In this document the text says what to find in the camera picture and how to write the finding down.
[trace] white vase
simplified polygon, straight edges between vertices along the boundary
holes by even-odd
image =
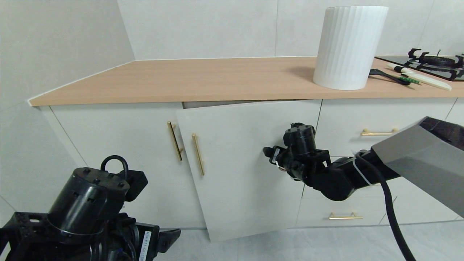
[[[330,7],[325,11],[313,81],[337,90],[366,86],[388,7]]]

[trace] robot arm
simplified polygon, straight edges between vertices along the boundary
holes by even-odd
[[[347,199],[357,189],[380,180],[374,170],[356,157],[330,162],[327,150],[315,145],[310,125],[292,124],[284,134],[287,148],[263,149],[271,164],[297,181],[319,190],[335,201]],[[402,176],[464,216],[464,128],[425,117],[358,152],[386,179]]]
[[[110,159],[124,170],[105,171]],[[15,212],[0,228],[0,254],[9,243],[7,261],[151,261],[174,244],[180,229],[160,231],[119,213],[147,184],[142,171],[129,170],[117,155],[99,170],[75,169],[48,213]]]

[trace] cabinet door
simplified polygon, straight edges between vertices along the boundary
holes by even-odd
[[[163,228],[204,228],[187,157],[179,161],[167,121],[176,122],[181,103],[94,104],[52,106],[80,155],[89,167],[99,168],[105,157],[121,155],[129,168],[145,172],[148,185],[127,212],[143,223]],[[179,128],[174,134],[183,147]],[[121,171],[118,161],[107,170]]]
[[[393,129],[401,130],[423,117],[444,120],[455,101],[454,98],[324,100],[316,146],[329,150],[331,156],[368,150],[387,138]]]
[[[316,125],[320,105],[262,102],[177,112],[212,241],[295,226],[303,183],[270,164],[263,148],[283,146],[291,123]]]
[[[464,98],[459,98],[450,111],[446,121],[464,126]]]

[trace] gas stove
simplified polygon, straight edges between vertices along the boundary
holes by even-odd
[[[408,55],[382,55],[376,58],[449,81],[464,81],[464,53],[455,56],[439,56],[440,52],[437,55],[422,52],[417,56],[418,51],[421,49],[413,48]]]

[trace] gold cabinet handle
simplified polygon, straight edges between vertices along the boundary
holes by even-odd
[[[351,213],[351,216],[335,216],[335,214],[332,212],[330,213],[329,219],[334,220],[334,219],[363,219],[364,217],[356,215],[355,212]]]
[[[201,175],[205,175],[205,167],[203,166],[203,160],[201,159],[200,147],[198,146],[198,136],[194,133],[192,134],[193,142],[195,143],[195,150],[197,151],[198,165],[200,165]]]
[[[171,138],[174,143],[174,149],[177,152],[177,158],[179,159],[179,161],[182,161],[181,153],[184,151],[184,148],[179,148],[179,144],[177,144],[177,139],[174,134],[174,129],[176,128],[176,125],[168,121],[168,128],[169,128],[169,133],[171,134]]]
[[[398,129],[394,128],[391,132],[369,132],[368,129],[363,129],[361,132],[361,136],[390,136],[397,132]]]

